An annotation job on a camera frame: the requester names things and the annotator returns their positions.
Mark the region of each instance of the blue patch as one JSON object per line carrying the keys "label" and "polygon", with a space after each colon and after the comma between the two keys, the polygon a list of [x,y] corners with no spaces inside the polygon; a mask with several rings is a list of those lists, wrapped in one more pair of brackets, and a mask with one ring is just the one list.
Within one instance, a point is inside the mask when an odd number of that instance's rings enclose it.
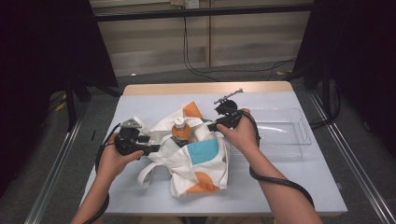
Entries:
{"label": "blue patch", "polygon": [[219,154],[217,138],[187,145],[192,165],[213,160]]}

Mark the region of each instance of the hand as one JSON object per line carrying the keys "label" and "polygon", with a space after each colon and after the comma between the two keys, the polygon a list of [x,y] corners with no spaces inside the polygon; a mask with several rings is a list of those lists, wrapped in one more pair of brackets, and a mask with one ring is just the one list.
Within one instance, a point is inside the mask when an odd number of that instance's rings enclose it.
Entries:
{"label": "hand", "polygon": [[217,128],[222,134],[230,139],[231,143],[242,153],[249,149],[251,150],[252,148],[258,148],[256,145],[256,133],[254,131],[253,124],[245,116],[242,116],[239,120],[238,126],[234,130],[228,129],[222,124],[218,124]]}
{"label": "hand", "polygon": [[122,156],[116,149],[114,142],[118,133],[113,133],[108,140],[108,144],[105,147],[102,158],[99,162],[99,169],[97,175],[102,175],[105,178],[114,180],[119,175],[125,166],[131,162],[139,159],[143,156],[143,151],[136,151],[126,156]]}

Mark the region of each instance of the person's left hand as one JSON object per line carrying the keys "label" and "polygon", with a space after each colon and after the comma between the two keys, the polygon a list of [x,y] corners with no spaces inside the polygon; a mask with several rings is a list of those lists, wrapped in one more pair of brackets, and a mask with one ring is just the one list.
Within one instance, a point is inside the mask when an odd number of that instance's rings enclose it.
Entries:
{"label": "person's left hand", "polygon": [[122,156],[114,145],[116,136],[118,133],[113,133],[108,140],[107,146],[105,147],[102,158],[99,162],[98,175],[102,175],[105,178],[113,180],[119,175],[125,166],[131,162],[139,159],[143,156],[143,151],[139,150],[126,156]]}

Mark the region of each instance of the person's right hand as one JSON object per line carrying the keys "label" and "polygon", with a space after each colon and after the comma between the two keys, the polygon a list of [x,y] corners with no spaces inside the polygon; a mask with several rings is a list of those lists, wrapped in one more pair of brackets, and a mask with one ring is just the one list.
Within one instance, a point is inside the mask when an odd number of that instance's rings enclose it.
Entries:
{"label": "person's right hand", "polygon": [[217,128],[222,134],[230,139],[231,143],[242,153],[249,149],[251,150],[252,148],[258,148],[253,124],[245,116],[242,116],[239,120],[238,126],[233,130],[228,129],[222,124],[217,124]]}

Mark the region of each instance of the white table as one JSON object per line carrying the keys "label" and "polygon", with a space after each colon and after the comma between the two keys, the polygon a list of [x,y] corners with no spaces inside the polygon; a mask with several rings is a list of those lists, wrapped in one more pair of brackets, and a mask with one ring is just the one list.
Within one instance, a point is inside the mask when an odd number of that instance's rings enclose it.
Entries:
{"label": "white table", "polygon": [[[185,103],[194,101],[206,119],[217,119],[214,102],[225,94],[244,89],[231,99],[239,107],[297,108],[298,99],[288,82],[233,82],[133,85],[125,89],[117,106],[110,131],[117,123],[137,116],[152,127]],[[321,216],[337,216],[347,207],[312,131],[311,145],[301,158],[271,159],[291,181],[308,190]],[[228,188],[214,194],[190,194],[175,198],[169,189],[169,172],[156,167],[151,183],[143,189],[136,182],[140,171],[150,163],[148,158],[130,163],[110,189],[106,212],[125,216],[271,216],[271,211],[257,181],[248,173],[248,163],[231,156]],[[92,173],[86,193],[94,180]]]}

